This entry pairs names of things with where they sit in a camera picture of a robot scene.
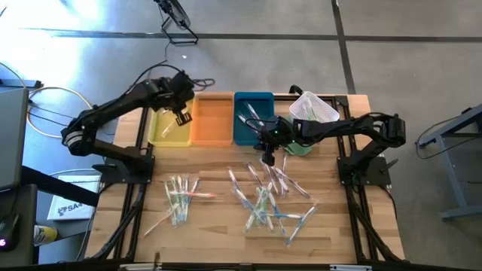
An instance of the pile of toothbrushes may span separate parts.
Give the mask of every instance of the pile of toothbrushes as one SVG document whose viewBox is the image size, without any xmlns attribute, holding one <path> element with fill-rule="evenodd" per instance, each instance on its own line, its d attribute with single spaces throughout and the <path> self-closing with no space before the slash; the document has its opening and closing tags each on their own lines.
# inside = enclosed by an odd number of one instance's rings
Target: pile of toothbrushes
<svg viewBox="0 0 482 271">
<path fill-rule="evenodd" d="M 282 224 L 282 219 L 298 219 L 299 221 L 297 226 L 285 242 L 287 246 L 290 246 L 293 243 L 294 238 L 300 231 L 300 228 L 302 228 L 302 226 L 307 222 L 308 217 L 316 211 L 316 204 L 318 200 L 314 199 L 302 187 L 300 187 L 300 185 L 296 181 L 293 181 L 285 174 L 284 169 L 286 157 L 284 161 L 285 162 L 283 165 L 283 170 L 277 169 L 276 167 L 268 166 L 261 162 L 263 164 L 265 175 L 267 176 L 269 181 L 267 186 L 263 185 L 263 182 L 259 178 L 254 166 L 251 163 L 246 164 L 249 172 L 251 173 L 251 176 L 253 177 L 253 179 L 256 180 L 258 184 L 258 187 L 256 187 L 256 193 L 258 195 L 258 198 L 254 205 L 249 202 L 244 193 L 241 191 L 239 183 L 234 176 L 233 170 L 228 169 L 228 172 L 230 179 L 233 182 L 233 193 L 241 201 L 243 206 L 251 212 L 251 215 L 246 222 L 244 232 L 249 232 L 253 224 L 258 227 L 267 226 L 270 232 L 274 232 L 275 230 L 271 218 L 275 218 L 278 221 L 279 229 L 281 230 L 282 235 L 287 236 L 286 229 L 283 227 Z M 279 190 L 276 187 L 275 178 L 279 182 Z M 272 190 L 275 190 L 275 193 L 280 196 L 287 196 L 287 193 L 289 192 L 287 183 L 290 184 L 297 192 L 299 192 L 303 197 L 307 198 L 313 204 L 313 206 L 309 208 L 305 214 L 285 214 L 281 213 L 281 211 L 279 210 Z"/>
<path fill-rule="evenodd" d="M 193 196 L 203 198 L 216 197 L 213 193 L 196 193 L 197 185 L 199 184 L 199 178 L 196 178 L 192 188 L 189 190 L 189 175 L 185 177 L 173 176 L 171 182 L 164 182 L 164 188 L 166 189 L 166 196 L 169 201 L 170 209 L 174 210 L 171 214 L 171 221 L 174 227 L 183 224 L 188 220 L 189 205 Z"/>
</svg>

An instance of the yellow object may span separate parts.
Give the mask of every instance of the yellow object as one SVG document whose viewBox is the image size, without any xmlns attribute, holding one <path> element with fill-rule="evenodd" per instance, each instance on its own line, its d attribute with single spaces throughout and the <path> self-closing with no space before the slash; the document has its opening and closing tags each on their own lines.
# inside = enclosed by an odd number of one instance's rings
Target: yellow object
<svg viewBox="0 0 482 271">
<path fill-rule="evenodd" d="M 46 226 L 35 225 L 33 242 L 35 245 L 46 245 L 57 238 L 57 229 Z"/>
<path fill-rule="evenodd" d="M 187 110 L 192 112 L 193 103 L 187 103 Z M 156 147 L 189 147 L 191 145 L 191 122 L 178 126 L 175 114 L 171 111 L 152 111 L 149 124 L 148 141 Z"/>
</svg>

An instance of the wooden tabletop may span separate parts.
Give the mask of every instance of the wooden tabletop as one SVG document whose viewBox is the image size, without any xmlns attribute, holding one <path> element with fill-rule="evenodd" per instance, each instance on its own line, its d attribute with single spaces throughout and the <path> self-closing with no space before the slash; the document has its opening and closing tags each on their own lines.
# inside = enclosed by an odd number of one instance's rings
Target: wooden tabletop
<svg viewBox="0 0 482 271">
<path fill-rule="evenodd" d="M 353 117 L 370 111 L 365 95 L 348 95 Z M 275 112 L 288 115 L 291 102 L 276 102 Z M 120 118 L 114 143 L 134 146 L 141 110 L 132 111 Z M 356 137 L 358 148 L 370 139 Z M 244 233 L 250 215 L 232 194 L 232 184 L 227 167 L 235 172 L 245 195 L 255 201 L 256 183 L 244 163 L 252 162 L 263 176 L 258 162 L 260 152 L 252 147 L 232 145 L 225 148 L 155 148 L 156 167 L 148 185 L 142 213 L 136 262 L 153 261 L 156 251 L 160 262 L 205 263 L 355 263 L 352 231 L 346 204 L 346 194 L 340 185 L 336 168 L 339 156 L 336 139 L 325 139 L 314 145 L 306 157 L 288 158 L 287 175 L 319 200 L 316 213 L 306 222 L 290 248 L 285 247 L 286 237 L 273 220 L 275 233 L 266 227 L 254 227 Z M 282 162 L 282 151 L 276 152 L 276 165 Z M 141 236 L 158 221 L 168 209 L 163 181 L 172 175 L 190 173 L 200 177 L 199 192 L 218 194 L 216 199 L 193 199 L 188 222 L 173 228 L 164 221 L 146 238 Z M 97 207 L 86 256 L 95 254 L 108 240 L 119 224 L 126 185 L 115 184 L 102 193 Z M 372 223 L 385 243 L 400 258 L 404 258 L 398 235 L 392 202 L 379 187 L 366 187 Z M 286 198 L 276 198 L 281 212 L 304 213 L 312 205 L 294 190 Z M 282 221 L 291 235 L 297 221 Z M 132 224 L 127 228 L 124 251 L 130 240 Z M 360 234 L 365 255 L 368 246 L 360 224 Z"/>
</svg>

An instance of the white basket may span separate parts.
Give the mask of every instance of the white basket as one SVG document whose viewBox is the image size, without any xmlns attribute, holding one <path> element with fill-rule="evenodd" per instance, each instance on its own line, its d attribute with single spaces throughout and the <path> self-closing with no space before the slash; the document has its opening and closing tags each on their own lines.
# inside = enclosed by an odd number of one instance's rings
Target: white basket
<svg viewBox="0 0 482 271">
<path fill-rule="evenodd" d="M 289 107 L 289 114 L 294 119 L 317 120 L 321 123 L 340 119 L 338 112 L 308 91 L 305 91 L 298 100 L 293 102 Z"/>
</svg>

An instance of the green object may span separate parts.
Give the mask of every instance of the green object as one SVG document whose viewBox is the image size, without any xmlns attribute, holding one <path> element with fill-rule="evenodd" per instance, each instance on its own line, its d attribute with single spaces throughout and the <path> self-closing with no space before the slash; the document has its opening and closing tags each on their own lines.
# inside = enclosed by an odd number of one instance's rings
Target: green object
<svg viewBox="0 0 482 271">
<path fill-rule="evenodd" d="M 288 117 L 288 121 L 291 123 L 293 122 L 293 120 L 291 119 L 291 116 Z M 284 149 L 287 152 L 289 152 L 291 155 L 297 155 L 297 156 L 305 156 L 309 152 L 311 152 L 311 147 L 303 147 L 298 143 L 291 143 L 290 145 L 288 145 L 288 147 L 285 147 Z"/>
</svg>

